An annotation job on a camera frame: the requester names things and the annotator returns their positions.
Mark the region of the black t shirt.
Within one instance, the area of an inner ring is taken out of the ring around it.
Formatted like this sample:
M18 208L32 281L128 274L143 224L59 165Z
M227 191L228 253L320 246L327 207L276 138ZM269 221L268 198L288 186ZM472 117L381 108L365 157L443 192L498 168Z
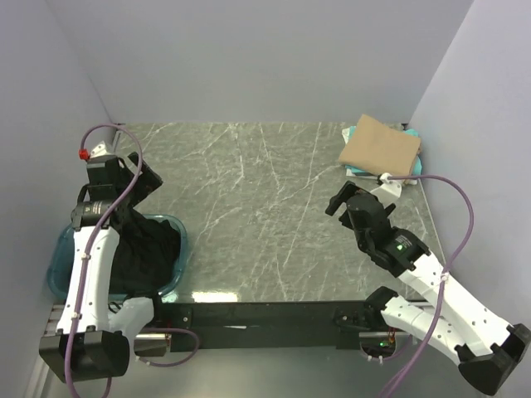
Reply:
M183 276L187 251L187 232L178 218L132 210L119 231L109 295L169 294Z

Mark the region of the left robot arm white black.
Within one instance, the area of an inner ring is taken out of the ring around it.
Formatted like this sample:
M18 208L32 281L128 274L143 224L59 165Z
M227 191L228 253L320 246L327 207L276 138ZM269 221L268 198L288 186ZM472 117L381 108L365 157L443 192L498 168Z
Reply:
M69 387L77 381L123 376L142 329L160 331L166 313L151 297L129 298L121 309L108 310L111 270L120 235L138 203L134 185L145 169L141 153L131 172L114 154L80 151L89 181L80 189L71 212L75 252L66 303L52 336L41 338L39 354Z

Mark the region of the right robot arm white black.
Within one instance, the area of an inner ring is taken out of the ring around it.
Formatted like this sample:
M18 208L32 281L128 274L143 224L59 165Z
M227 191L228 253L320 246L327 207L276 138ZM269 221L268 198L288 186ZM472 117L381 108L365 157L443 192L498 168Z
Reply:
M530 330L491 312L464 288L428 246L412 232L392 226L388 217L400 198L400 182L382 175L367 191L344 183L325 212L355 234L358 248L381 269L419 293L432 307L420 308L397 292L381 287L367 299L364 321L382 331L400 329L448 357L477 391L495 396L530 346Z

